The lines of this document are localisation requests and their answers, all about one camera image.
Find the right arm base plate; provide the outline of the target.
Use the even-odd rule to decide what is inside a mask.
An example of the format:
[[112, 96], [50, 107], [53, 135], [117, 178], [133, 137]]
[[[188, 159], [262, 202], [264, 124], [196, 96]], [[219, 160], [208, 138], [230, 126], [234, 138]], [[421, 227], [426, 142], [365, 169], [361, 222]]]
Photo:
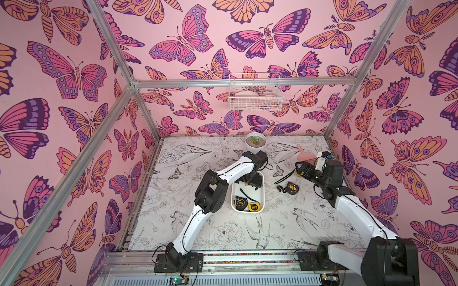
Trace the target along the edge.
[[347, 270], [346, 267], [334, 263], [329, 259], [328, 246], [340, 245], [337, 241], [321, 241], [316, 250], [298, 249], [293, 253], [293, 258], [299, 263], [302, 271], [339, 271]]

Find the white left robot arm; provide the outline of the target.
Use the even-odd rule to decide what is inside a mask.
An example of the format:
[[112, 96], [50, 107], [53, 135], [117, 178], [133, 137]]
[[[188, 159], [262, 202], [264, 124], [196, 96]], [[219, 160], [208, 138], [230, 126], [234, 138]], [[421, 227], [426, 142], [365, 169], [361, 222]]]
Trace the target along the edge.
[[206, 221], [222, 207], [229, 186], [239, 179], [252, 181], [267, 161], [268, 157], [263, 151], [256, 154], [246, 151], [230, 166], [207, 171], [195, 192], [192, 214], [177, 238], [166, 247], [168, 258], [180, 260], [187, 255]]

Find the black yellow tape measure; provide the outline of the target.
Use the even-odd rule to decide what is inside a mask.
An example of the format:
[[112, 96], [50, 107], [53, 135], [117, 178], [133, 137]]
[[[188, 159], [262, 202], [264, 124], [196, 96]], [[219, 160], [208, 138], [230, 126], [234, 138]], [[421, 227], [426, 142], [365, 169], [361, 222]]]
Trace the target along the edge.
[[248, 208], [246, 209], [248, 212], [259, 212], [261, 210], [261, 205], [258, 201], [250, 198], [247, 193], [241, 188], [240, 192], [243, 194], [243, 197], [248, 199]]
[[234, 206], [238, 211], [245, 211], [248, 208], [248, 199], [246, 197], [236, 196]]

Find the yellow tape measure with clip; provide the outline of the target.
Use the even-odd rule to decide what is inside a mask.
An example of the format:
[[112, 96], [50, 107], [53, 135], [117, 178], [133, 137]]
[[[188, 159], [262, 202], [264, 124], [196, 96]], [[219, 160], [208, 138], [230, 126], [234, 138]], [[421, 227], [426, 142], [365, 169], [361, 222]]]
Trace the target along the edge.
[[288, 178], [290, 178], [292, 175], [296, 175], [296, 176], [299, 176], [299, 177], [302, 177], [302, 174], [303, 172], [297, 172], [297, 170], [293, 170], [291, 171], [290, 173], [288, 173], [287, 175], [285, 175], [284, 177], [278, 179], [276, 182], [274, 182], [275, 185], [277, 184], [280, 184], [282, 183], [283, 181], [286, 181]]

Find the yellow tape measure blue label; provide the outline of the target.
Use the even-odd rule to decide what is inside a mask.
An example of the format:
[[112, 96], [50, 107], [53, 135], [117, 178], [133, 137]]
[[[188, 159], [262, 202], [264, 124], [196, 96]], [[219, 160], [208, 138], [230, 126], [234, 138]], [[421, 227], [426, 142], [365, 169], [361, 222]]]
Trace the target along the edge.
[[276, 188], [279, 192], [286, 193], [289, 195], [296, 195], [299, 193], [299, 186], [292, 182], [288, 182], [285, 187], [278, 185]]

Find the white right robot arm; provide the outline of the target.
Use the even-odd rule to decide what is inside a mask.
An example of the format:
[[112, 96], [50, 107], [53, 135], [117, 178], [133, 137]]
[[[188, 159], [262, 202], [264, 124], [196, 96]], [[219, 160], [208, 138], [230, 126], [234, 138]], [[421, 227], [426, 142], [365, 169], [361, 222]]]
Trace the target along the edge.
[[344, 167], [338, 160], [319, 157], [313, 165], [296, 162], [295, 173], [312, 182], [322, 197], [344, 215], [364, 241], [361, 253], [334, 241], [321, 241], [317, 263], [333, 262], [359, 274], [368, 286], [418, 286], [420, 284], [417, 247], [382, 225], [343, 185]]

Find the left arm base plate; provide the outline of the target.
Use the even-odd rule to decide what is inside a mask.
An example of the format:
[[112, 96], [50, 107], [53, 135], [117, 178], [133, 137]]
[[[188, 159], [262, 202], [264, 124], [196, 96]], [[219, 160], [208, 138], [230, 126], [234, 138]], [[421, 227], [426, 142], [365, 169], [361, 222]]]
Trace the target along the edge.
[[190, 252], [185, 256], [171, 258], [167, 254], [159, 254], [156, 258], [154, 273], [187, 272], [199, 273], [203, 271], [203, 253]]

